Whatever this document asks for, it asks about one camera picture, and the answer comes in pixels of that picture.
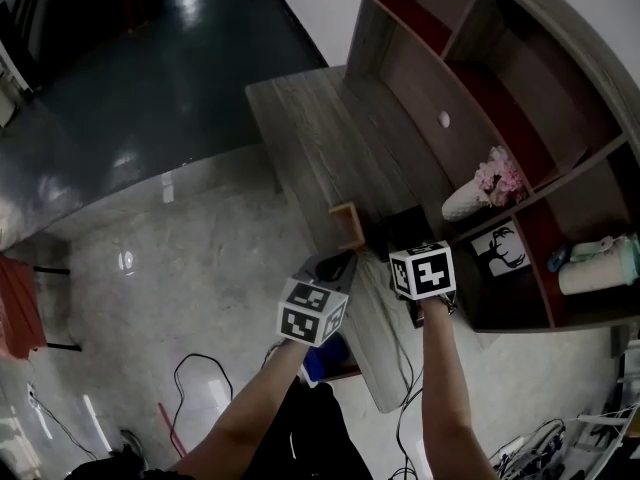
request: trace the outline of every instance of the wall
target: wall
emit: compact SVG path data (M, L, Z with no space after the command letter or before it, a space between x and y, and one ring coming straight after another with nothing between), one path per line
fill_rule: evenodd
M330 66L347 62L360 0L286 0Z
M286 0L331 66L347 61L360 0ZM640 0L566 0L609 44L640 85Z
M565 0L606 41L640 85L640 0Z

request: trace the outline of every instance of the framed picture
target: framed picture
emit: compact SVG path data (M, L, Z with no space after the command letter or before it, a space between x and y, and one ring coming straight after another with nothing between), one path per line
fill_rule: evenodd
M498 277L530 265L522 239L513 221L501 224L471 241L483 271Z

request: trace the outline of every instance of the red shelf back panel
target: red shelf back panel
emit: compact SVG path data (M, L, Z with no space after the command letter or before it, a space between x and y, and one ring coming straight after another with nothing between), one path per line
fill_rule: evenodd
M565 298L558 274L547 270L547 261L565 242L549 204L544 200L520 210L514 218L536 276L552 327L565 323Z
M451 30L415 0L373 0L398 23L440 55Z
M556 170L553 158L502 82L483 64L447 64L498 129L531 187L551 181Z

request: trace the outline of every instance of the power outlet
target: power outlet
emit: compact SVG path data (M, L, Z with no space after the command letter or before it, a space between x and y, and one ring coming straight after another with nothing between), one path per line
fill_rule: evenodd
M36 410L39 408L39 404L36 400L36 388L30 382L27 382L27 400L31 407Z

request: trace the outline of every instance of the chair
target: chair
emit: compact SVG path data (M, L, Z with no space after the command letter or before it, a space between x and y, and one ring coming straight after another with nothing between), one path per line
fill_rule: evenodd
M28 359L41 347L82 352L78 345L48 343L38 312L33 273L69 275L67 269L34 267L0 256L0 356Z

